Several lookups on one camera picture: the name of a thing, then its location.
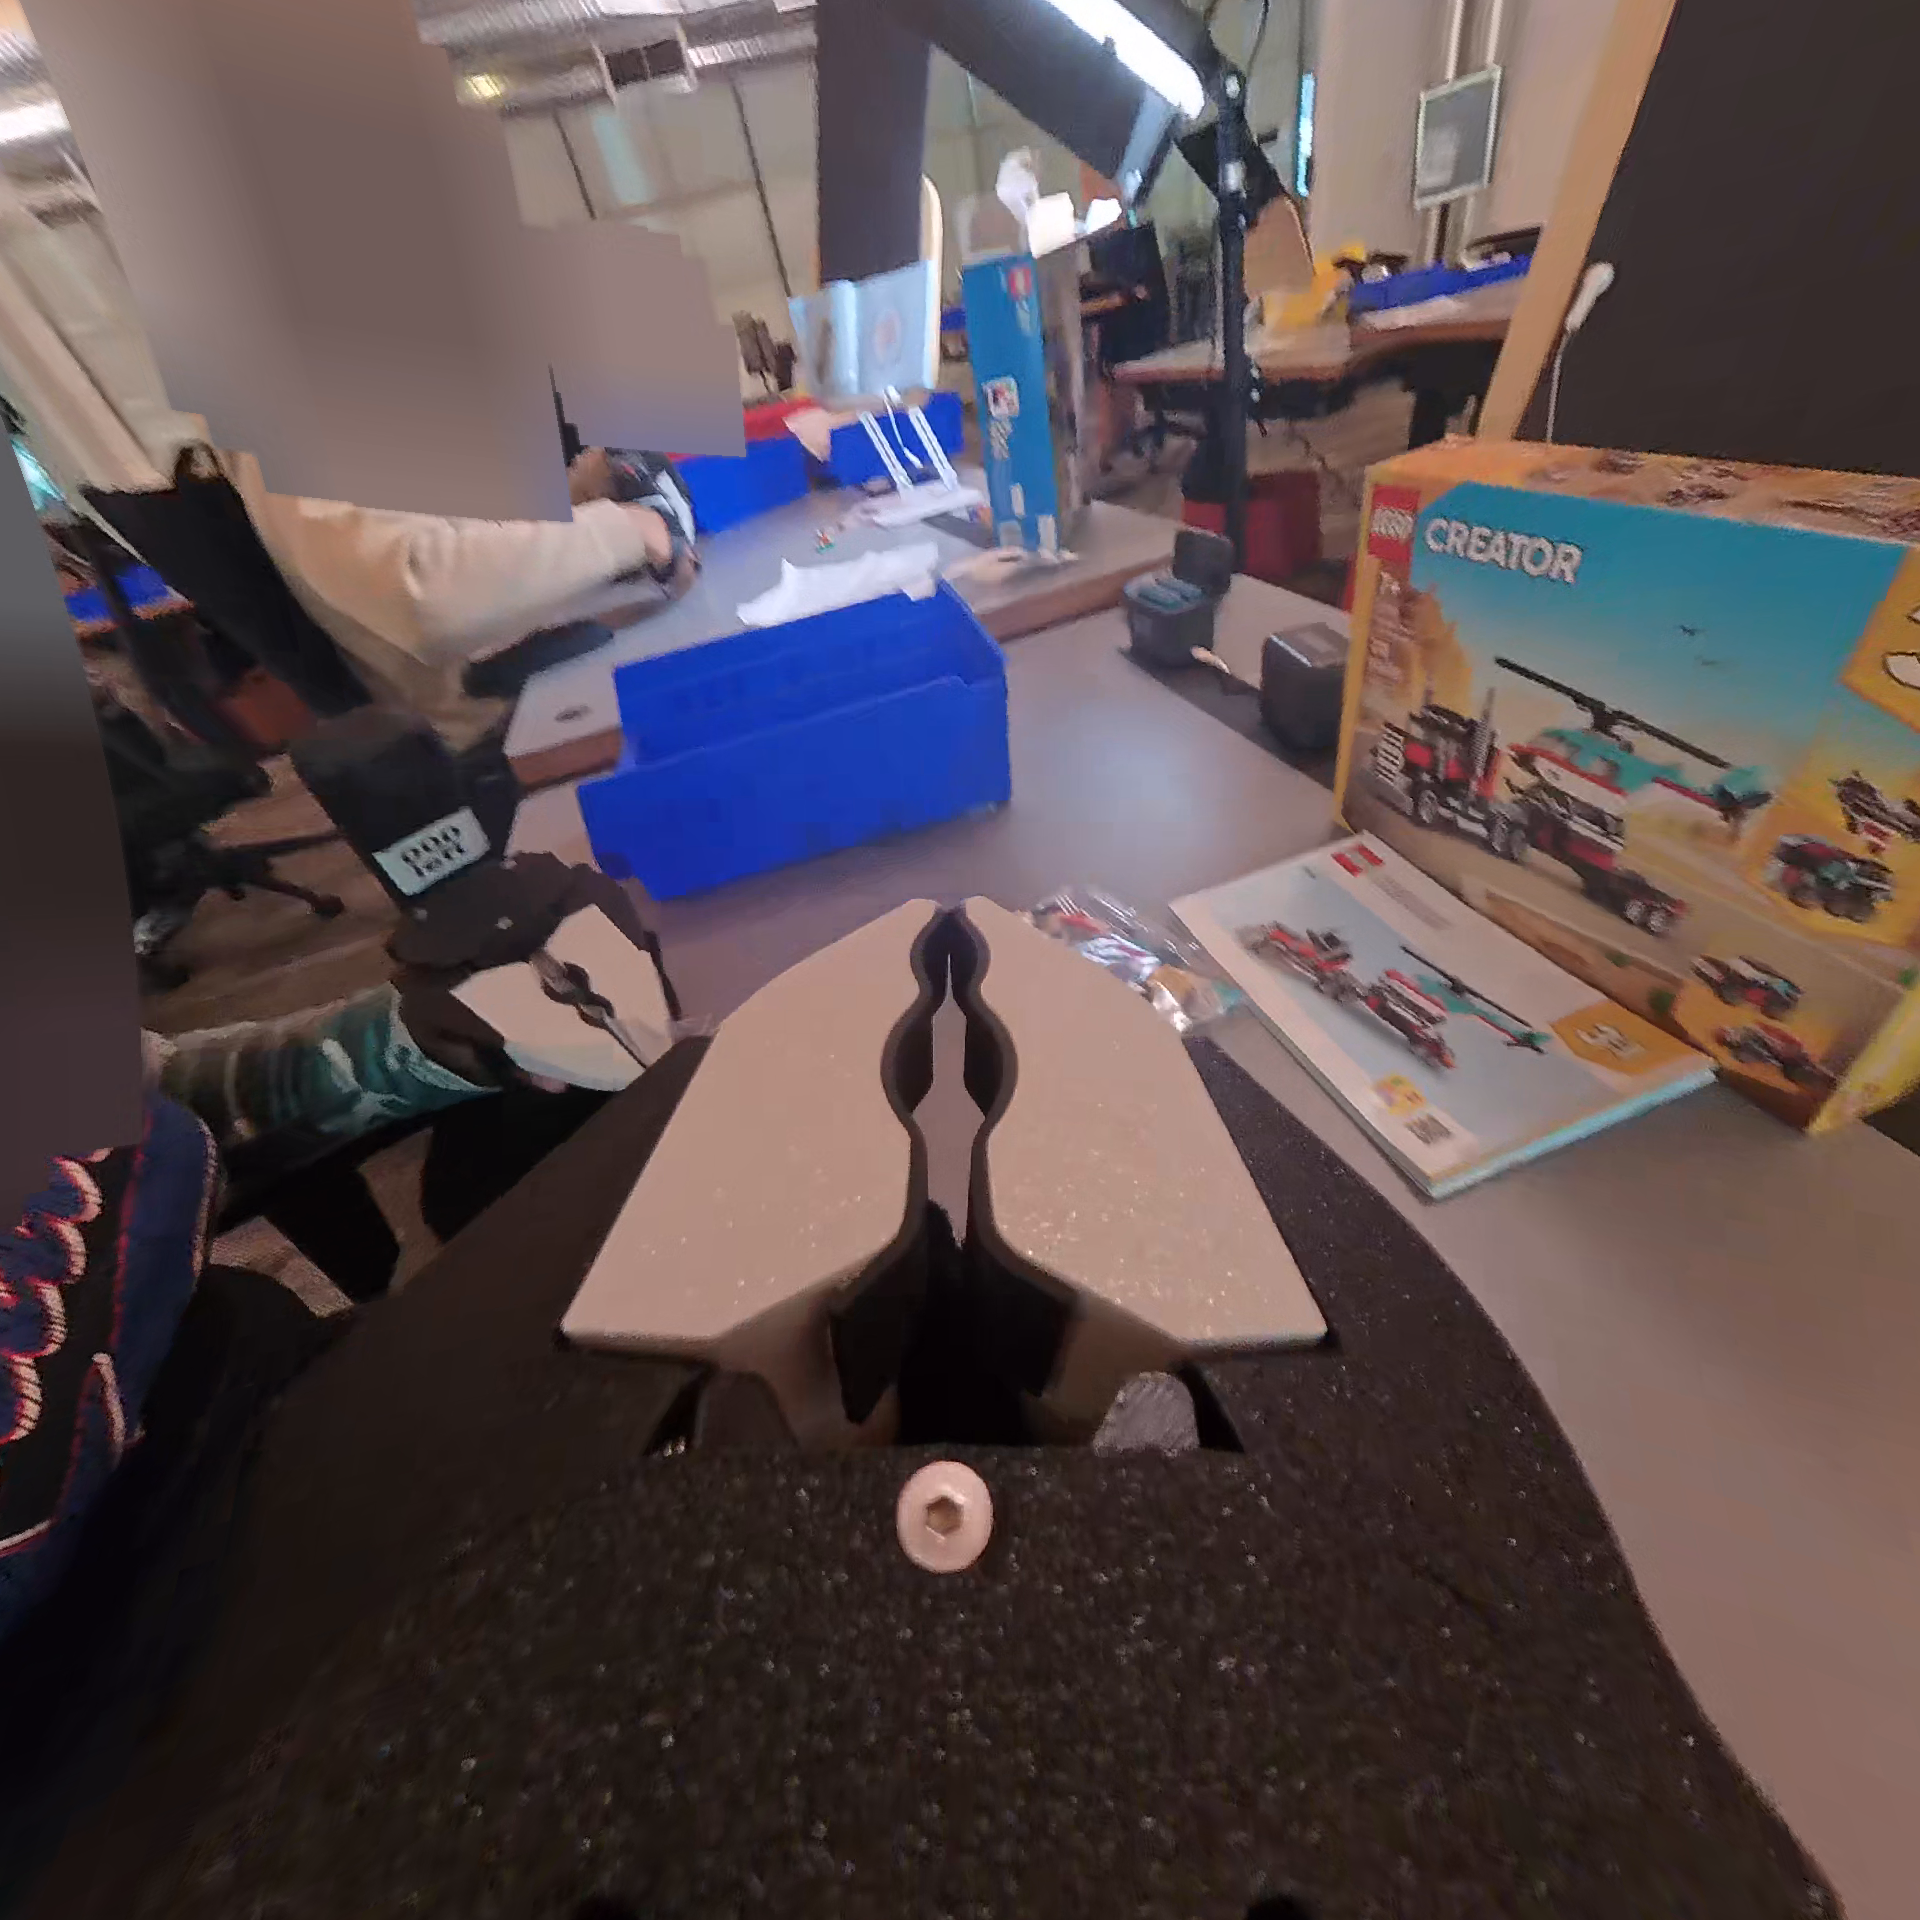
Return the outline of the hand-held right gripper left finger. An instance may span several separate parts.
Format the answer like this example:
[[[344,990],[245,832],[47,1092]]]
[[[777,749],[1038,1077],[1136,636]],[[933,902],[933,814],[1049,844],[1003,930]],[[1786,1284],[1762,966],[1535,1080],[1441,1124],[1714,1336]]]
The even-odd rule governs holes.
[[[939,926],[901,902],[721,1021],[561,1318],[571,1349],[760,1378],[809,1446],[897,1437]]]

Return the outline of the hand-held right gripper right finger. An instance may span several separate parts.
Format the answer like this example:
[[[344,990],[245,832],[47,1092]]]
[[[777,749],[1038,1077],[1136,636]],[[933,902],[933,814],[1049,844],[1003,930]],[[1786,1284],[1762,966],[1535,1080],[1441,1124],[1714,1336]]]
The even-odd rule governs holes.
[[[1139,1376],[1326,1349],[1190,1046],[1136,992],[975,896],[954,1004],[976,1106],[968,1302],[1040,1437],[1091,1437]]]

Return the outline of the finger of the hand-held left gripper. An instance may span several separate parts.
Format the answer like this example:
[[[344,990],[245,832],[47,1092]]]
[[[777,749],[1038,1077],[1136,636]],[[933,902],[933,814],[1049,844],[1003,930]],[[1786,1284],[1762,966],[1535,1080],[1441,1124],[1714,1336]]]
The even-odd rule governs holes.
[[[557,956],[471,974],[451,997],[544,1088],[622,1090],[649,1068],[649,1046],[582,966]]]
[[[627,1053],[665,1053],[675,1040],[658,960],[603,908],[582,908],[549,936],[544,992]]]

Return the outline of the clear bag of lego bricks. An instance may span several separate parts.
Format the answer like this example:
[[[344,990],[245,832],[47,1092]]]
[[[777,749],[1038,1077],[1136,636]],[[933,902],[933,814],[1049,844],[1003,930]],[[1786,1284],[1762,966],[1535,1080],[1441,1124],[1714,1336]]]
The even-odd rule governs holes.
[[[1056,891],[1027,908],[1025,920],[1115,977],[1184,1037],[1245,1006],[1241,988],[1190,932],[1099,891]]]

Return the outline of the large blue plastic bin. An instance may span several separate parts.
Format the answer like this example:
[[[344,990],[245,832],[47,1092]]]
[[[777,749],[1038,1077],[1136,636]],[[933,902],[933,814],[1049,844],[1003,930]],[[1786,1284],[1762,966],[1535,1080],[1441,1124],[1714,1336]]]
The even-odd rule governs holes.
[[[945,582],[627,662],[615,705],[584,828],[658,902],[1014,797],[1003,652]]]

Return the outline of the small blue plastic bin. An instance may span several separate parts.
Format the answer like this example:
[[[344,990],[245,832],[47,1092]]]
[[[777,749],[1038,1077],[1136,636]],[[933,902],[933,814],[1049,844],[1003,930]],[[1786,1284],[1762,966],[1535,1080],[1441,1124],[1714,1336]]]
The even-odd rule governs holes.
[[[968,414],[961,393],[935,390],[920,406],[888,406],[877,414],[827,417],[822,466],[841,489],[873,482],[911,488],[935,480],[965,445]]]
[[[678,456],[675,469],[703,537],[802,500],[811,480],[807,449],[786,433],[750,438],[738,456]]]

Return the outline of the yellow truck lego box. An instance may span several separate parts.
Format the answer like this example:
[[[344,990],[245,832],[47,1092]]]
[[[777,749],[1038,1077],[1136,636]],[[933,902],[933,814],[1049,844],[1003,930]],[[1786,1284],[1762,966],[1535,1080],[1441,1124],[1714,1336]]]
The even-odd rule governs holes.
[[[1366,473],[1335,814],[1807,1134],[1915,1109],[1919,482]]]

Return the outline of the tall blue lego box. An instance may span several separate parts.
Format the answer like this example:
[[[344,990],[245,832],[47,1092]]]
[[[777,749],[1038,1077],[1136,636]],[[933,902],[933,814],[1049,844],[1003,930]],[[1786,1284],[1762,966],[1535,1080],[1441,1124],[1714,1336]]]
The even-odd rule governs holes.
[[[1079,261],[1079,248],[1059,248],[963,270],[993,544],[1043,563],[1072,557],[1087,517]]]

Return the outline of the person's left hand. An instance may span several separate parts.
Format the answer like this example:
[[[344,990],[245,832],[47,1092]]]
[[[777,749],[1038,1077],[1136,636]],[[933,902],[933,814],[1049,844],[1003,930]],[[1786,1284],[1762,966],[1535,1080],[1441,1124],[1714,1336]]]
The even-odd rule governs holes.
[[[494,1027],[467,1009],[446,986],[402,977],[393,984],[400,1021],[422,1051],[463,1082],[485,1092],[536,1090],[563,1094],[571,1085],[559,1077],[519,1068]]]

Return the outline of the black office chair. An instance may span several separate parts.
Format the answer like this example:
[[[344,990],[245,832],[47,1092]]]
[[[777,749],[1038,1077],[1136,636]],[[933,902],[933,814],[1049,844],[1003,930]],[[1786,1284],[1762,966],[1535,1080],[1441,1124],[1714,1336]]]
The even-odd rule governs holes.
[[[209,832],[242,805],[273,794],[255,763],[214,749],[170,748],[160,734],[109,693],[93,698],[113,806],[129,868],[133,949],[141,990],[175,992],[191,970],[170,949],[209,896],[242,902],[275,896],[301,902],[320,921],[336,921],[345,900],[278,873],[278,862],[336,841],[336,832],[217,844]]]

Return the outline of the person's black lettered shirt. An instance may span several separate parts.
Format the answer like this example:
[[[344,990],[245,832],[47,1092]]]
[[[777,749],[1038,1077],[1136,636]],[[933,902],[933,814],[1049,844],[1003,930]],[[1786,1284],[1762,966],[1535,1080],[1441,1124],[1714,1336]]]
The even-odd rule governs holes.
[[[54,1156],[2,1235],[2,1642],[62,1586],[202,1284],[209,1128],[152,1092],[133,1142]]]

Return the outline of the white book stand with booklet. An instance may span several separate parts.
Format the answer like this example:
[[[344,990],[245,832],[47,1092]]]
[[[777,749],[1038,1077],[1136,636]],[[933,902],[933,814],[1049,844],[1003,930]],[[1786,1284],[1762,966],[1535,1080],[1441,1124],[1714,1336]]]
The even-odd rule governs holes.
[[[786,302],[800,385],[827,417],[871,417],[883,404],[918,409],[935,390],[939,368],[939,264],[933,257],[869,278],[835,278]],[[935,480],[886,484],[879,526],[906,526],[986,506],[955,465]]]

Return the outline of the wooden background desk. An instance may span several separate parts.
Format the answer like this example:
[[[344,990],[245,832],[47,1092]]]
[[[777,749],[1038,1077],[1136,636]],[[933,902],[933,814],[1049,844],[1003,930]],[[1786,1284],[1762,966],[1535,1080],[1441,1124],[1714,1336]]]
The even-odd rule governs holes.
[[[1222,349],[1181,344],[1120,363],[1111,381],[1139,393],[1153,418],[1199,424],[1211,438],[1229,424],[1305,426],[1349,409],[1374,387],[1410,395],[1409,445],[1441,441],[1489,393],[1520,306],[1520,278],[1393,308],[1361,323],[1258,328],[1246,348],[1249,393],[1229,398]]]

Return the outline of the black light stand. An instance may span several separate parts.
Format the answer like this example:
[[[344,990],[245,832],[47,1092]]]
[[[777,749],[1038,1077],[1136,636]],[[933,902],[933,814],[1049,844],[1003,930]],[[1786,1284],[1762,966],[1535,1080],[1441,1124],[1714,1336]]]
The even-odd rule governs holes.
[[[1246,542],[1246,429],[1255,404],[1255,366],[1246,345],[1246,250],[1263,208],[1258,145],[1246,115],[1249,81],[1229,58],[1216,58],[1207,81],[1214,108],[1216,202],[1216,380],[1207,400],[1206,492],[1222,515],[1235,564]]]

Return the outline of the framed wall board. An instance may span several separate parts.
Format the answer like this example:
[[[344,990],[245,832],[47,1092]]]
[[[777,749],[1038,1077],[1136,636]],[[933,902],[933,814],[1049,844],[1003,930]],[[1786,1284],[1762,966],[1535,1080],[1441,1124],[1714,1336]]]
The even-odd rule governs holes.
[[[1419,212],[1485,193],[1498,168],[1504,69],[1426,86],[1416,113],[1410,203]]]

